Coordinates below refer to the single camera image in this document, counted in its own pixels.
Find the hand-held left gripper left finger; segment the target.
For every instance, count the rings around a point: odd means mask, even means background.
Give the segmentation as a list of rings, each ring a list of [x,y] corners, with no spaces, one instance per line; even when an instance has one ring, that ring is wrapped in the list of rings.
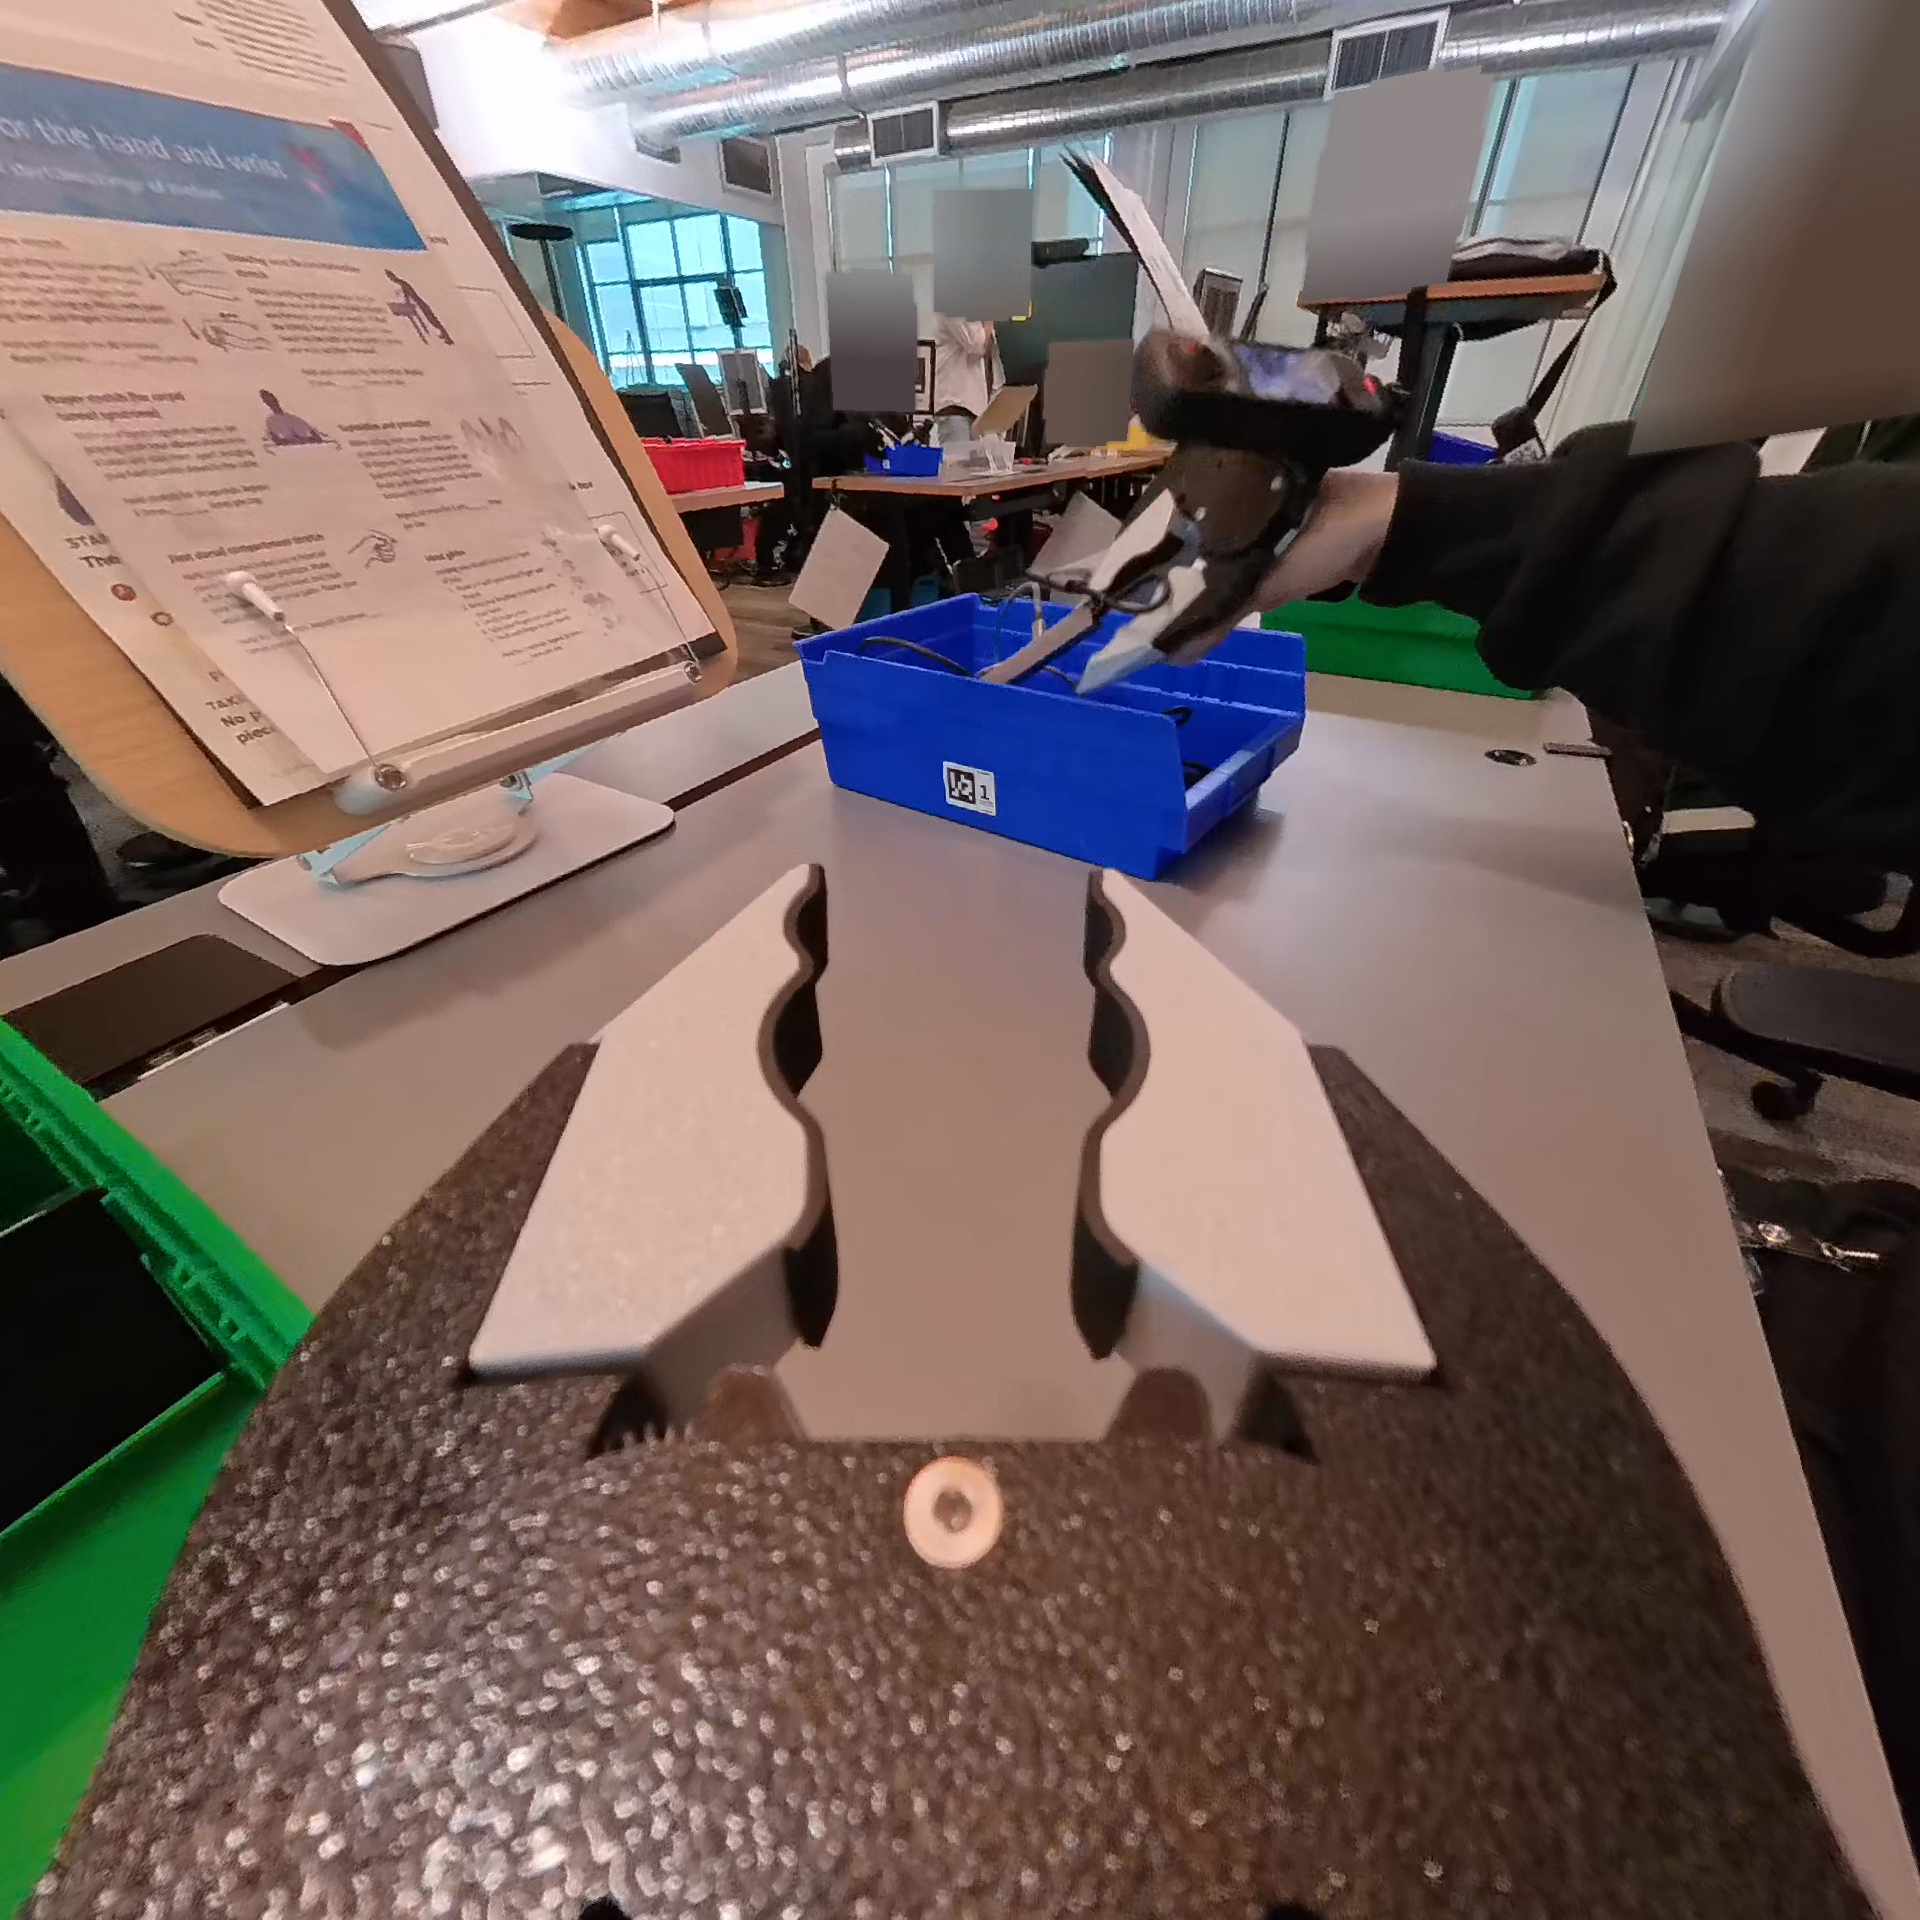
[[[837,1234],[802,1092],[825,971],[829,880],[804,863],[598,1032],[474,1380],[628,1375],[683,1424],[721,1374],[823,1345]]]

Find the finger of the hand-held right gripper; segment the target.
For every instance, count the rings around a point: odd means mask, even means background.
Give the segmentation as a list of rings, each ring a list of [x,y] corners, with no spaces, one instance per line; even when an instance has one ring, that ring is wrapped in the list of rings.
[[[1091,697],[1141,670],[1185,664],[1204,639],[1204,562],[1180,562],[1156,578],[1153,594],[1125,628],[1104,643],[1075,683],[1076,697]]]
[[[995,686],[1025,681],[1114,615],[1123,616],[1117,633],[1141,601],[1153,594],[1156,578],[1168,566],[1202,562],[1197,532],[1200,522],[1188,518],[1171,494],[1154,495],[1103,552],[1067,570],[1034,576],[1032,584],[1041,600],[1067,594],[1073,609],[1052,623],[1037,615],[1027,644],[1006,660],[989,664],[975,680]]]

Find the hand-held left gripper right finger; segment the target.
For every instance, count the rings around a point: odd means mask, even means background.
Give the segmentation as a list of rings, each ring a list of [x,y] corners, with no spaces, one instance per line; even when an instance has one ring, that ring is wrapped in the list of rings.
[[[1137,883],[1089,876],[1089,1067],[1068,1294],[1126,1374],[1109,1436],[1299,1436],[1298,1380],[1438,1357],[1307,1039]]]

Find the blue plastic bin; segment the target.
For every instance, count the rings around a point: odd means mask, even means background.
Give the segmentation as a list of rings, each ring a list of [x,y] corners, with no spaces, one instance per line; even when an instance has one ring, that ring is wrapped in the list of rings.
[[[1034,605],[978,594],[802,639],[830,782],[1135,880],[1162,878],[1255,806],[1299,746],[1307,643],[1234,630],[1208,657],[1078,695],[1107,615],[1012,683],[987,670],[1030,640]]]

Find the person's right forearm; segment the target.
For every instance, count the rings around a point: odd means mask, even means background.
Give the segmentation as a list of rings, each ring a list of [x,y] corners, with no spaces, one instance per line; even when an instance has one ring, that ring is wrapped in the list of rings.
[[[1410,463],[1360,594],[1480,625],[1487,668],[1556,689],[1725,790],[1916,776],[1914,465],[1765,473],[1749,444]]]

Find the grey desk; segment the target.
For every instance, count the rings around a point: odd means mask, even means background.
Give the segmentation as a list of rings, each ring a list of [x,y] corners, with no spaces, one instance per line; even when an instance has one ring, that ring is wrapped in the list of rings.
[[[1310,1040],[1344,1052],[1561,1281],[1632,1375],[1741,1582],[1802,1762],[1881,1917],[1916,1917],[1916,1869],[1788,1434],[1694,1076],[1596,760],[1528,765],[1588,736],[1565,698],[1501,704],[1315,677],[1303,744],[1180,880],[1156,891]],[[811,1097],[876,1076],[904,1025],[925,1076],[943,1040],[916,1001],[1003,1010],[978,1067],[944,1068],[951,1117],[860,1133],[825,1104],[847,1260],[888,1265],[890,1186],[965,1186],[972,1111],[1025,1167],[987,1159],[1019,1207],[1002,1260],[1036,1260],[1041,1156],[1075,1164],[1087,1076],[1085,883],[837,791],[788,666],[581,760],[676,802],[678,824],[504,912],[325,987],[108,1097],[310,1307],[481,1129],[785,867],[829,872],[829,1058]]]

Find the raised standing desk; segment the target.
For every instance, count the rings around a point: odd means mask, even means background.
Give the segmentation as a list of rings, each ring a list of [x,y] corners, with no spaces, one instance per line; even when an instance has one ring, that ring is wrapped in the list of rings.
[[[1476,236],[1456,249],[1446,277],[1435,284],[1398,296],[1299,296],[1298,309],[1315,319],[1317,347],[1358,356],[1364,334],[1398,345],[1394,384],[1405,411],[1384,454],[1384,465],[1394,470],[1428,459],[1463,345],[1571,321],[1571,339],[1537,374],[1524,400],[1490,426],[1498,459],[1535,449],[1542,413],[1568,377],[1588,325],[1615,287],[1617,276],[1605,252],[1558,238]]]

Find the person's right hand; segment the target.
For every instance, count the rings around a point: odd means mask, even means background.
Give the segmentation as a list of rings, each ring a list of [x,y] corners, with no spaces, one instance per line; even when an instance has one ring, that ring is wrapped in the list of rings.
[[[1398,494],[1396,472],[1334,468],[1280,557],[1273,588],[1280,601],[1362,584],[1387,544]]]

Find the white stand base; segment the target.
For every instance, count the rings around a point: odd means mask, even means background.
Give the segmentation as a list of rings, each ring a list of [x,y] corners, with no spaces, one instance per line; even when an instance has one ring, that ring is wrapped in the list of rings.
[[[511,776],[219,887],[240,922],[356,971],[657,840],[675,813],[570,773]]]

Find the black bin divider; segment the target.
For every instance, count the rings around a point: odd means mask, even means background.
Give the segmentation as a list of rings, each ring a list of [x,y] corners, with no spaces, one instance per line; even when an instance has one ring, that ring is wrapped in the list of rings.
[[[82,1189],[2,1234],[2,1526],[28,1519],[222,1372]]]

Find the black office chair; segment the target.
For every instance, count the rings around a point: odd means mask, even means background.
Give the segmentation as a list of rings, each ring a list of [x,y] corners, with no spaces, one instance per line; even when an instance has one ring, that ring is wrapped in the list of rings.
[[[1862,960],[1917,949],[1917,883],[1852,854],[1775,852],[1761,829],[1649,829],[1642,898],[1680,930],[1694,909],[1725,938],[1796,932]],[[1917,1099],[1917,987],[1908,977],[1752,960],[1709,999],[1668,993],[1678,1033],[1761,1071],[1752,1108],[1796,1122],[1827,1082]]]

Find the wooden document board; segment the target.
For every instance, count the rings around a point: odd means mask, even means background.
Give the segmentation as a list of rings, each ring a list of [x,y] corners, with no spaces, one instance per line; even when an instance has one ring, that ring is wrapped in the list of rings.
[[[541,307],[356,6],[325,6],[377,76],[365,91],[339,99],[180,72],[185,91],[214,96],[231,82],[247,105],[325,105],[367,134],[406,205],[424,214],[467,309],[490,325],[495,353],[596,529],[621,531],[669,565],[665,584],[691,618],[702,662],[702,692],[690,704],[722,692],[738,676],[734,616],[607,377]],[[30,513],[5,504],[5,681],[101,791],[154,829],[242,856],[315,852],[446,802],[377,817],[341,813],[318,771],[185,640],[103,529],[5,417],[5,472],[18,468],[44,484],[48,504]]]

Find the blue banner instruction sheet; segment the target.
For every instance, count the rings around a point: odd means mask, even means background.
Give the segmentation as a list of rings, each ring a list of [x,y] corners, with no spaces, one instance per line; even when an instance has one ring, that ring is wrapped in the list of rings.
[[[185,640],[377,817],[702,692],[367,134],[5,37],[5,417]]]

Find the white instruction sheet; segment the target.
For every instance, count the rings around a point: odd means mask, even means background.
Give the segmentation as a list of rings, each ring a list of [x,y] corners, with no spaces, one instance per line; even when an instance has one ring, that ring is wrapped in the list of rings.
[[[345,97],[377,82],[325,4],[303,2],[5,2],[5,54],[87,45],[101,59],[177,68],[198,79]]]

